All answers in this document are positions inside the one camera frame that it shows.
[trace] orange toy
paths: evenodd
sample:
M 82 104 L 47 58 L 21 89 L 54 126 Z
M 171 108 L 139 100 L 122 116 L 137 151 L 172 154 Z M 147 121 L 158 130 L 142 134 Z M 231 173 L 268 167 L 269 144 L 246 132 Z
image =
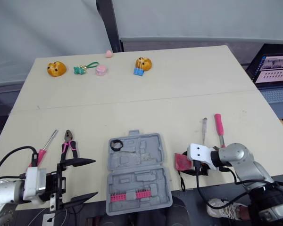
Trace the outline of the orange toy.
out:
M 144 71 L 150 70 L 152 62 L 149 58 L 140 57 L 135 62 L 135 68 L 143 69 Z
M 58 77 L 66 72 L 66 66 L 60 61 L 55 61 L 54 63 L 49 63 L 47 65 L 47 72 L 53 77 Z

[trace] gray tool case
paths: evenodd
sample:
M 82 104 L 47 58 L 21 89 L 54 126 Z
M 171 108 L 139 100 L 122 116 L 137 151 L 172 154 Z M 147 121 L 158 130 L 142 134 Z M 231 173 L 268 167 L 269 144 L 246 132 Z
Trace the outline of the gray tool case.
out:
M 110 144 L 117 139 L 123 142 L 123 147 L 113 151 Z M 128 137 L 109 140 L 108 170 L 113 172 L 107 178 L 107 214 L 113 216 L 171 206 L 169 177 L 161 165 L 163 161 L 164 151 L 158 133 L 140 135 L 139 130 L 131 130 Z M 138 198 L 143 191 L 150 192 L 151 197 Z M 112 202 L 111 196 L 118 194 L 122 194 L 124 200 Z

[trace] green keychain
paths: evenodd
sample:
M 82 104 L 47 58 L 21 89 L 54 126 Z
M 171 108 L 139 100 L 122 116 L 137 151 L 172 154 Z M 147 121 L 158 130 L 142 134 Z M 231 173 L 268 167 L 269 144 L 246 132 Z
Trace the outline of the green keychain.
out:
M 97 65 L 99 65 L 99 63 L 95 61 L 88 65 L 80 65 L 79 67 L 74 67 L 75 74 L 85 74 L 87 68 L 93 68 Z

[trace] laptop keyboard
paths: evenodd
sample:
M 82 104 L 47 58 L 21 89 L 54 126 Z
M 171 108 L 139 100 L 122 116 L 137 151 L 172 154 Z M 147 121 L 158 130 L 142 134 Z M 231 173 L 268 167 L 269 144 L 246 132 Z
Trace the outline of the laptop keyboard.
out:
M 283 89 L 261 90 L 261 93 L 269 104 L 283 102 Z

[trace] shoe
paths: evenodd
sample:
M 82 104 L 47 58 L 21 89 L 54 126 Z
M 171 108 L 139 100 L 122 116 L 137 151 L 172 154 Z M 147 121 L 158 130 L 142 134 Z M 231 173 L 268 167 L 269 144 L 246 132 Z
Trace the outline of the shoe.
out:
M 228 201 L 222 201 L 220 199 L 211 199 L 208 202 L 210 205 L 215 207 L 223 206 L 228 203 Z M 229 218 L 233 220 L 241 220 L 240 218 L 238 218 L 236 212 L 238 206 L 246 206 L 246 205 L 234 202 L 233 204 L 219 210 L 215 210 L 207 206 L 207 212 L 211 217 L 214 218 Z

